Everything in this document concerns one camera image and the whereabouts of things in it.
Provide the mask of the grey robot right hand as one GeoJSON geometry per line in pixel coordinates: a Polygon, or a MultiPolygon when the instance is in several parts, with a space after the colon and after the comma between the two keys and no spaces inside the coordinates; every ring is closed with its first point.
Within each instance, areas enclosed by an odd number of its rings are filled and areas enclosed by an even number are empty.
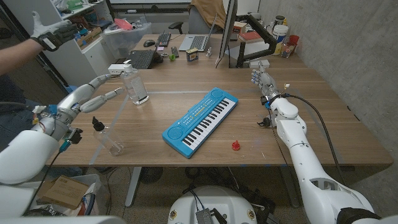
{"type": "Polygon", "coordinates": [[[256,84],[268,102],[280,96],[275,80],[265,71],[263,63],[259,61],[259,69],[251,73],[251,81],[256,84]]]}

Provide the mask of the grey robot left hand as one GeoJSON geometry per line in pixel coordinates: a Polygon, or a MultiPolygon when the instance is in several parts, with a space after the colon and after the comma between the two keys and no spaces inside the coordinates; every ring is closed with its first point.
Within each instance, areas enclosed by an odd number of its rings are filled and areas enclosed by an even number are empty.
{"type": "Polygon", "coordinates": [[[90,113],[95,111],[102,107],[108,100],[123,93],[124,88],[117,88],[91,99],[99,86],[110,78],[110,74],[105,74],[94,78],[87,84],[79,86],[57,105],[56,118],[64,124],[71,124],[80,112],[90,113]]]}

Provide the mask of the person's white-green gloved hand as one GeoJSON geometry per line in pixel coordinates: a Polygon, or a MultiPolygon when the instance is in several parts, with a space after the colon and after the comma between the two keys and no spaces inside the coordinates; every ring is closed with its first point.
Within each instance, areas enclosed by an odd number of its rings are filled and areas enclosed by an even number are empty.
{"type": "Polygon", "coordinates": [[[39,43],[45,50],[54,52],[61,45],[75,38],[78,28],[69,20],[44,26],[41,23],[40,15],[36,11],[32,11],[34,20],[34,31],[31,39],[39,43]]]}

